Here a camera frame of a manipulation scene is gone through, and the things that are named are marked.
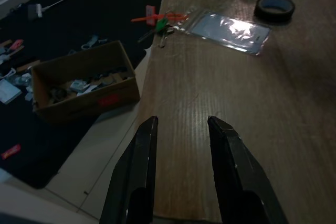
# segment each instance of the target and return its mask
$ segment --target black cloth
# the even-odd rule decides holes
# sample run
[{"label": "black cloth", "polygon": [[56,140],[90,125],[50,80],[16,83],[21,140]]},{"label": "black cloth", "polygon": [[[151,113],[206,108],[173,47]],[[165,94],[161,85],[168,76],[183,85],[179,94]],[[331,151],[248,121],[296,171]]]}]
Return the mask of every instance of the black cloth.
[{"label": "black cloth", "polygon": [[[58,0],[31,0],[42,7]],[[135,68],[145,56],[152,38],[141,45],[137,40],[149,31],[145,22],[131,23],[131,18],[145,16],[145,6],[160,9],[161,0],[66,0],[44,13],[42,19],[29,22],[27,5],[0,21],[0,42],[23,39],[25,48],[13,60],[0,66],[10,67],[32,59],[46,61],[80,51],[93,34],[100,39],[120,40]],[[62,164],[92,126],[97,117],[67,125],[43,122],[25,101],[25,91],[8,105],[0,103],[0,153],[16,144],[21,150],[2,160],[0,167],[35,188],[43,188],[57,174]]]}]

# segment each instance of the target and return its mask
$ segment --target roll of tape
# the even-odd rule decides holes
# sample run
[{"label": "roll of tape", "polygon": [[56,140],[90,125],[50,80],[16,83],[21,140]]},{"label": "roll of tape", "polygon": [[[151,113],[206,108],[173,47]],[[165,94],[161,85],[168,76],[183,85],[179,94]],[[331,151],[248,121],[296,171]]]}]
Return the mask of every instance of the roll of tape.
[{"label": "roll of tape", "polygon": [[294,10],[291,0],[258,0],[254,15],[268,22],[282,23],[291,19]]}]

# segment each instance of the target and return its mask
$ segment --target red tag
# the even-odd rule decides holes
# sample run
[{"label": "red tag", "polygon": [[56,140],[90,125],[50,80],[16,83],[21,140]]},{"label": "red tag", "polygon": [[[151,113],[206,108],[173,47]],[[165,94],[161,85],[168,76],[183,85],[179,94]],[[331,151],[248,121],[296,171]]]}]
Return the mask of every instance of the red tag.
[{"label": "red tag", "polygon": [[112,94],[108,97],[104,97],[104,98],[98,100],[98,104],[102,107],[109,106],[109,105],[115,104],[117,102],[119,102],[119,97],[118,97],[117,94]]},{"label": "red tag", "polygon": [[5,160],[5,159],[9,158],[10,156],[19,152],[20,150],[21,150],[21,145],[19,145],[19,144],[14,145],[12,148],[10,148],[9,150],[7,150],[3,154],[1,154],[2,160]]},{"label": "red tag", "polygon": [[10,50],[15,51],[23,44],[23,39],[17,39],[10,47]]},{"label": "red tag", "polygon": [[[155,15],[155,6],[146,5],[146,17],[152,17]],[[155,26],[155,18],[146,20],[147,25]]]}]

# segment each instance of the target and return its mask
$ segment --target wooden table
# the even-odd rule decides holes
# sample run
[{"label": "wooden table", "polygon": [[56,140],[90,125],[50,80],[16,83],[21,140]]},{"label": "wooden table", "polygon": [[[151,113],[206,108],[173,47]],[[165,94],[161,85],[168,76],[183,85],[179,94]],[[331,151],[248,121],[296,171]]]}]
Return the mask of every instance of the wooden table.
[{"label": "wooden table", "polygon": [[[208,115],[231,124],[263,166],[290,223],[336,221],[336,0],[293,0],[260,56],[175,33],[156,47],[138,124],[159,116],[154,214],[220,221]],[[256,0],[163,0],[253,20]]]}]

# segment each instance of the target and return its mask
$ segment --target orange tool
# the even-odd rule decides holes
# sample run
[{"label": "orange tool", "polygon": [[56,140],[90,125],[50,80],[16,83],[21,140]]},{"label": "orange tool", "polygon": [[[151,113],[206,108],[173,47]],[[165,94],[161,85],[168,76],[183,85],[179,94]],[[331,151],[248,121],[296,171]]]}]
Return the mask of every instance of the orange tool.
[{"label": "orange tool", "polygon": [[[164,18],[163,14],[154,14],[153,16],[150,16],[150,17],[131,19],[131,22],[139,22],[139,21],[146,21],[149,19],[163,19],[163,18]],[[188,16],[183,16],[182,14],[168,13],[166,15],[166,18],[169,20],[185,20],[186,18],[188,18]]]}]

